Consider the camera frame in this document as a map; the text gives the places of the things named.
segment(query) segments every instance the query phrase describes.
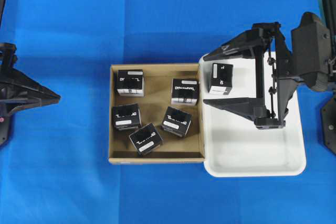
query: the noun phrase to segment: blue tablecloth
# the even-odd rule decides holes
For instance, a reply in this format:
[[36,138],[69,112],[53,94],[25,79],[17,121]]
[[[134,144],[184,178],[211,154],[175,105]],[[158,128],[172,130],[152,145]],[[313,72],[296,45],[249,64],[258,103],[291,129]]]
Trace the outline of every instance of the blue tablecloth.
[[0,41],[16,68],[62,95],[19,112],[0,149],[0,223],[336,223],[330,93],[299,89],[307,167],[295,177],[214,178],[203,164],[108,163],[109,67],[197,62],[252,23],[290,30],[317,0],[7,0]]

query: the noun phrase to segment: brown cardboard tray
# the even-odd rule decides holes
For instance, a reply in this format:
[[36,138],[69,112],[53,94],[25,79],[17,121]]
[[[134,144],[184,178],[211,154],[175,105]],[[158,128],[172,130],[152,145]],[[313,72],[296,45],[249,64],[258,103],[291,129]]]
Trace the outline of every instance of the brown cardboard tray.
[[[144,97],[121,97],[115,89],[115,79],[120,69],[142,69],[144,73]],[[173,78],[197,78],[197,63],[112,65],[110,75],[110,142],[109,161],[113,164],[145,163],[200,163],[204,161],[204,137],[201,93],[196,106],[173,107],[192,115],[192,123],[185,138],[163,131],[161,123],[171,105]],[[132,145],[129,135],[133,131],[117,131],[112,126],[111,108],[115,105],[138,103],[142,125],[153,123],[163,138],[163,145],[141,157]]]

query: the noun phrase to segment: white tray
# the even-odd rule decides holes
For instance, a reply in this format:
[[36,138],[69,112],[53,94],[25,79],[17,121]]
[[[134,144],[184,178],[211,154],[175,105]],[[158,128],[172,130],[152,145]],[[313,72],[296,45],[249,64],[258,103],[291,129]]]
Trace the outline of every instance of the white tray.
[[[265,101],[270,109],[268,89],[271,67],[264,57]],[[209,94],[212,63],[199,61],[202,99],[256,97],[255,61],[218,60],[234,65],[233,88],[229,95]],[[288,103],[289,114],[283,129],[258,130],[254,123],[233,113],[203,103],[205,169],[215,177],[293,176],[306,167],[297,93]]]

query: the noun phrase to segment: black and white box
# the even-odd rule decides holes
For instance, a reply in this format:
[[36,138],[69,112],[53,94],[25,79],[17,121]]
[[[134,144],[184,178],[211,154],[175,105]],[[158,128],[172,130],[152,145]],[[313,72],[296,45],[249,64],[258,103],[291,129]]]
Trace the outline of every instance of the black and white box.
[[152,123],[137,130],[129,136],[140,155],[146,155],[162,145],[163,140]]
[[191,114],[169,106],[162,121],[162,129],[179,137],[185,137],[191,124],[191,117]]
[[229,94],[232,89],[233,65],[213,63],[209,83],[210,94]]
[[195,105],[198,99],[198,81],[196,79],[173,79],[172,104]]
[[140,109],[137,103],[112,107],[113,126],[119,131],[141,128]]
[[143,97],[143,71],[141,69],[118,70],[117,91],[124,97]]

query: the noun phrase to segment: cardboard box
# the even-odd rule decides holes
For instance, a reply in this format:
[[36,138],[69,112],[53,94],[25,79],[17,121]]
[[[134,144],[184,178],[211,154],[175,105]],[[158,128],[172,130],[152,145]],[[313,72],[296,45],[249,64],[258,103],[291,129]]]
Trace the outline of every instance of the cardboard box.
[[198,80],[174,78],[171,96],[173,105],[196,105],[199,96]]
[[152,123],[138,129],[129,135],[134,148],[144,156],[162,145],[162,138]]
[[114,106],[111,117],[113,127],[119,131],[142,127],[140,109],[137,103]]
[[232,64],[213,63],[209,94],[228,95],[232,89]]
[[143,97],[144,78],[142,69],[118,71],[117,91],[125,97]]
[[164,115],[161,127],[164,131],[171,132],[179,137],[185,137],[188,133],[192,121],[191,119],[191,114],[169,106]]
[[[118,70],[142,69],[145,77],[144,97],[121,97],[116,91],[115,80]],[[172,79],[198,78],[197,63],[112,65],[110,76],[110,142],[109,161],[113,164],[146,163],[200,163],[204,161],[204,137],[202,103],[197,106],[176,105],[192,115],[192,122],[185,138],[161,129],[162,118],[171,105]],[[138,103],[143,125],[153,123],[163,138],[163,145],[148,155],[141,157],[129,139],[130,132],[113,128],[111,109],[115,105]]]

